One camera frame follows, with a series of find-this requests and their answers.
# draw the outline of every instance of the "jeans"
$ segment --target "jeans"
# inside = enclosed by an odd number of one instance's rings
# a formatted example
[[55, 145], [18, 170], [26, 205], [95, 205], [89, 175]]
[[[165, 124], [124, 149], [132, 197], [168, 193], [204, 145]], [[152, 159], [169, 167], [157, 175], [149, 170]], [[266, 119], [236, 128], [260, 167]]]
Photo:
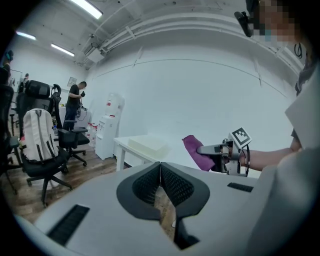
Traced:
[[[77, 115], [77, 109], [75, 107], [66, 107], [64, 121], [75, 120], [76, 115]], [[67, 131], [73, 130], [74, 126], [75, 126], [74, 122], [63, 122], [63, 129]]]

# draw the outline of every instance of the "purple cloth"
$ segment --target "purple cloth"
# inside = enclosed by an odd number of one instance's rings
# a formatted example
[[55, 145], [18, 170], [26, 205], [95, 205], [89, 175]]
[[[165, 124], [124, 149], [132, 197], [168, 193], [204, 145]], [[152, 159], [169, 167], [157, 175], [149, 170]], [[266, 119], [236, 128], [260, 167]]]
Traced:
[[185, 137], [183, 140], [185, 149], [188, 151], [194, 162], [203, 171], [209, 171], [215, 166], [214, 161], [207, 155], [202, 155], [197, 153], [197, 149], [202, 147], [203, 144], [195, 138], [193, 135]]

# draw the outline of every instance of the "wooden floor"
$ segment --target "wooden floor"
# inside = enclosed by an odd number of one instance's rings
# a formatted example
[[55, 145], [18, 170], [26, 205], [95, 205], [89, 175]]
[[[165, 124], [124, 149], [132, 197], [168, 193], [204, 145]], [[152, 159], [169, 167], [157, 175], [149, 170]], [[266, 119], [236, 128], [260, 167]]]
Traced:
[[[77, 148], [77, 150], [82, 149], [86, 150], [86, 155], [81, 154], [79, 156], [87, 161], [86, 167], [84, 167], [79, 160], [71, 158], [67, 165], [69, 173], [64, 175], [60, 172], [55, 175], [57, 178], [69, 183], [74, 189], [94, 177], [116, 171], [117, 161], [115, 159], [107, 158], [101, 160], [95, 154], [93, 148], [88, 145]], [[17, 163], [14, 154], [11, 154], [11, 156], [14, 162]], [[29, 176], [23, 173], [21, 168], [9, 170], [8, 174], [13, 186], [18, 191], [18, 194], [14, 195], [6, 176], [2, 175], [0, 177], [0, 186], [9, 206], [14, 214], [22, 216], [33, 223], [44, 211], [41, 202], [43, 180], [33, 181], [32, 186], [28, 186], [26, 179]], [[67, 193], [70, 193], [67, 187], [55, 181], [50, 181], [46, 192], [46, 202], [50, 205]], [[166, 234], [173, 239], [175, 229], [171, 226], [175, 220], [175, 208], [161, 187], [156, 193], [155, 207], [161, 211], [162, 228]]]

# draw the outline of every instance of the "white backpack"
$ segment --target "white backpack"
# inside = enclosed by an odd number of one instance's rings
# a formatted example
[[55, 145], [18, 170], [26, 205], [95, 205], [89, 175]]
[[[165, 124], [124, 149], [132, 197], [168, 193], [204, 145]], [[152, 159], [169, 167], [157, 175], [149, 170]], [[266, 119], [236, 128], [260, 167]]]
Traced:
[[34, 108], [25, 113], [23, 130], [23, 154], [30, 162], [43, 163], [58, 156], [52, 117], [48, 111]]

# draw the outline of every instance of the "fluorescent light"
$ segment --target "fluorescent light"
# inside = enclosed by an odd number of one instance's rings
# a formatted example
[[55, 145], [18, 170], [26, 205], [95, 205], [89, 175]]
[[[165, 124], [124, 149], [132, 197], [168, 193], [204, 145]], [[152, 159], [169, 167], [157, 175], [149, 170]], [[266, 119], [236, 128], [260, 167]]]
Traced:
[[19, 35], [19, 36], [25, 37], [25, 38], [36, 40], [36, 37], [34, 37], [33, 35], [30, 35], [30, 34], [18, 32], [18, 31], [16, 32], [16, 34]]
[[94, 7], [93, 5], [91, 5], [90, 3], [88, 3], [85, 0], [70, 0], [70, 1], [74, 2], [75, 4], [77, 4], [78, 6], [83, 8], [84, 10], [86, 10], [88, 13], [90, 13], [96, 19], [99, 19], [101, 17], [101, 15], [103, 14], [96, 7]]
[[57, 45], [55, 45], [55, 44], [51, 44], [51, 46], [53, 47], [53, 48], [56, 48], [56, 49], [58, 49], [58, 50], [60, 50], [61, 52], [64, 52], [65, 54], [69, 54], [70, 56], [75, 56], [72, 52], [70, 52], [70, 51], [68, 51], [68, 50], [66, 50], [66, 49], [63, 49], [63, 48], [61, 48], [61, 47], [59, 47], [59, 46], [57, 46]]

